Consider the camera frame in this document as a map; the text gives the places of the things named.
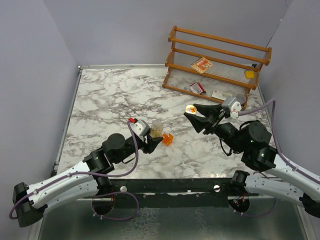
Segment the clear pill bottle gold lid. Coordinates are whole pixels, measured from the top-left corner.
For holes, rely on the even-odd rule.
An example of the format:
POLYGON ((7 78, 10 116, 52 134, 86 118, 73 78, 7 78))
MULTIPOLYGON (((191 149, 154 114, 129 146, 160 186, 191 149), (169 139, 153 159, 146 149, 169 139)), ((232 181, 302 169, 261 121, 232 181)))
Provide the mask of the clear pill bottle gold lid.
POLYGON ((152 122, 150 127, 150 136, 152 138, 158 138, 163 135, 163 124, 159 120, 155 120, 152 122))

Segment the orange pill organizer box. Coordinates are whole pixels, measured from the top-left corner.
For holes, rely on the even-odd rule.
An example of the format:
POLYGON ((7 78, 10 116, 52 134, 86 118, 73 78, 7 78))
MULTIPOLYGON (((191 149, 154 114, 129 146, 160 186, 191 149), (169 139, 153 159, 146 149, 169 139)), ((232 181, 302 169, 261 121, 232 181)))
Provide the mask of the orange pill organizer box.
POLYGON ((162 134, 162 142, 163 144, 165 144, 166 146, 169 146, 172 144, 173 142, 173 135, 171 133, 163 133, 162 134))

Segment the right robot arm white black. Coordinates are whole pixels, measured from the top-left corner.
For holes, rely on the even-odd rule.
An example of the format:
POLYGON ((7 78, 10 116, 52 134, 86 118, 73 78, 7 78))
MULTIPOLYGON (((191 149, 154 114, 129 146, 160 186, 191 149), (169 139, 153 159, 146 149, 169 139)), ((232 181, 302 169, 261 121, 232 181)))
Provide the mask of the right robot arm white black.
POLYGON ((229 97, 222 104, 193 104, 185 108, 184 116, 197 133, 216 135, 230 151, 227 155, 241 154, 241 161, 251 170, 269 174, 279 181, 262 178, 246 171, 234 172, 229 189, 236 196, 267 195, 294 203, 309 215, 320 216, 320 177, 295 164, 269 143, 273 132, 258 120, 247 121, 236 128, 223 119, 243 116, 241 103, 229 97))

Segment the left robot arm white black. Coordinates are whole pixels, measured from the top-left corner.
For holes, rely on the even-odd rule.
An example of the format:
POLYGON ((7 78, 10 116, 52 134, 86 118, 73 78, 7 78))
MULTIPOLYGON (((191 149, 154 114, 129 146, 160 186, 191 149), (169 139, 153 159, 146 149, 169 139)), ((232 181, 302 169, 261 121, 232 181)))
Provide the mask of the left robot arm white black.
POLYGON ((41 220, 44 213, 80 198, 106 197, 111 192, 110 172, 118 163, 126 163, 139 150, 151 154, 162 137, 137 136, 125 138, 113 133, 102 146, 92 151, 82 161, 49 179, 27 185, 18 183, 13 189, 13 209, 11 219, 18 221, 21 228, 41 220))

